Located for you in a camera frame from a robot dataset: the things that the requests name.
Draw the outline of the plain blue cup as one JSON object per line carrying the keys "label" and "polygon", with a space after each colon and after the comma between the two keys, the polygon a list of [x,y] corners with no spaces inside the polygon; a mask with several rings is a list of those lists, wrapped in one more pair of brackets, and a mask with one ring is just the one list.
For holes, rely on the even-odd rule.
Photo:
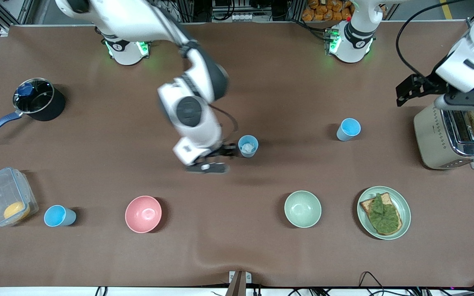
{"label": "plain blue cup", "polygon": [[[247,153],[244,153],[242,152],[241,148],[243,146],[244,143],[252,143],[254,146],[255,146],[255,150],[251,153],[251,154],[247,154]],[[238,141],[238,146],[239,146],[239,151],[241,152],[241,155],[243,157],[246,157],[246,158],[251,158],[254,156],[254,154],[257,152],[258,150],[258,140],[255,136],[252,136],[252,135],[245,135],[245,136],[242,136],[239,141]]]}
{"label": "plain blue cup", "polygon": [[44,215],[44,223],[48,227],[64,227],[72,225],[77,219],[77,214],[64,206],[51,206]]}
{"label": "plain blue cup", "polygon": [[360,123],[354,118],[346,118],[340,123],[336,132],[336,137],[338,140],[346,142],[359,135],[360,133]]}

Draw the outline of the beige and chrome toaster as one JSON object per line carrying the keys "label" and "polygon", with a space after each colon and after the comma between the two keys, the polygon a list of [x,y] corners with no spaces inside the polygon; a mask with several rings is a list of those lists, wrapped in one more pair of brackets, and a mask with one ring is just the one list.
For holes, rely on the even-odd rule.
{"label": "beige and chrome toaster", "polygon": [[423,163],[433,170],[474,169],[472,111],[439,109],[430,104],[414,117],[414,132]]}

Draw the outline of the brown table cover cloth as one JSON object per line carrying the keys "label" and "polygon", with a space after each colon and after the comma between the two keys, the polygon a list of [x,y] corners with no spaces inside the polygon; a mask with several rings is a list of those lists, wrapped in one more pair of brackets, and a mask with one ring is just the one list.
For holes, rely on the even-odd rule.
{"label": "brown table cover cloth", "polygon": [[[0,287],[210,285],[234,270],[282,287],[356,285],[364,271],[387,286],[473,286],[474,170],[423,166],[413,118],[433,96],[396,106],[410,73],[394,49],[399,28],[380,25],[369,54],[348,65],[296,24],[188,25],[229,74],[215,106],[236,118],[233,136],[259,141],[225,174],[186,172],[172,151],[179,136],[156,90],[183,72],[174,44],[156,42],[149,59],[121,66],[92,27],[11,28],[0,39],[0,118],[32,78],[53,83],[66,105],[54,120],[23,116],[0,128],[0,170],[21,171],[38,204],[0,227]],[[342,142],[346,118],[361,133]],[[400,238],[375,238],[358,219],[361,193],[376,186],[410,207]],[[299,190],[321,202],[313,227],[285,216]],[[162,206],[146,234],[125,222],[139,196]],[[76,221],[48,227],[54,205]]]}

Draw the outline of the pale green bowl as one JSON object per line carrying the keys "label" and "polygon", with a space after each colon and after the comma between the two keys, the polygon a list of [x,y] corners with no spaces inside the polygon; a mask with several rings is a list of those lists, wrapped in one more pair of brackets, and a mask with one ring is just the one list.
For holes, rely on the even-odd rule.
{"label": "pale green bowl", "polygon": [[290,193],[284,202],[283,209],[287,220],[299,228],[313,227],[322,216],[320,200],[313,193],[305,190]]}

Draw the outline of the pink bowl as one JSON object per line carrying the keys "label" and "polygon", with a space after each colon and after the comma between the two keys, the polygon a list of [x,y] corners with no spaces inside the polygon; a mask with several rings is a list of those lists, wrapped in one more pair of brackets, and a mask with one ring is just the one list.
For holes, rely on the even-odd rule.
{"label": "pink bowl", "polygon": [[131,201],[125,210],[128,228],[137,234],[154,230],[162,219],[162,206],[151,196],[139,196]]}

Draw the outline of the bag of orange bread rolls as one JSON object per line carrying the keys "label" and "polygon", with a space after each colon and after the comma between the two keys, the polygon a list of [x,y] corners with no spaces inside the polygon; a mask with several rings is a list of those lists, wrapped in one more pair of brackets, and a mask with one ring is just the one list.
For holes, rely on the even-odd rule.
{"label": "bag of orange bread rolls", "polygon": [[349,21],[356,7],[350,0],[307,0],[301,19],[311,21]]}

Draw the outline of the pale green plate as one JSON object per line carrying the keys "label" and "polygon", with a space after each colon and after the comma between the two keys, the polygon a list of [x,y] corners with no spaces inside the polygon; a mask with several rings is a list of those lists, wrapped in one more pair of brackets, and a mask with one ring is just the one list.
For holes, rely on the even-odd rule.
{"label": "pale green plate", "polygon": [[[392,234],[380,234],[371,224],[367,210],[369,204],[380,194],[383,204],[391,204],[397,210],[399,227]],[[362,227],[372,236],[381,240],[395,240],[407,233],[411,225],[411,211],[406,199],[390,187],[369,187],[361,193],[357,202],[357,215]]]}

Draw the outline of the glass lid with blue knob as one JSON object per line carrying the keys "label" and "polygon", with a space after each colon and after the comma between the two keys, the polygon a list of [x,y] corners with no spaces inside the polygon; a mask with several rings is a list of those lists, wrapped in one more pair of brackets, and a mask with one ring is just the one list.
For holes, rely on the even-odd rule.
{"label": "glass lid with blue knob", "polygon": [[13,106],[23,113],[34,113],[45,108],[54,95],[54,87],[43,78],[28,79],[13,94]]}

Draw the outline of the orange food in container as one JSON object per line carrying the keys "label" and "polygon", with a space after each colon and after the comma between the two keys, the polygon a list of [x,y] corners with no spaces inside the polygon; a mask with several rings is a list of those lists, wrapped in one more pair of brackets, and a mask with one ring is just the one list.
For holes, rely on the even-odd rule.
{"label": "orange food in container", "polygon": [[7,206],[7,208],[4,211],[4,219],[5,219],[5,222],[15,223],[28,217],[29,213],[30,213],[29,204],[18,201]]}

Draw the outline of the metal table clamp bracket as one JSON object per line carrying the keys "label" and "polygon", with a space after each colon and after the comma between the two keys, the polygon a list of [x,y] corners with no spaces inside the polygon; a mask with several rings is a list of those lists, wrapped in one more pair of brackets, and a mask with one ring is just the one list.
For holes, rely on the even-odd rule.
{"label": "metal table clamp bracket", "polygon": [[231,271],[230,284],[225,296],[246,296],[246,285],[252,283],[252,275],[246,271]]}

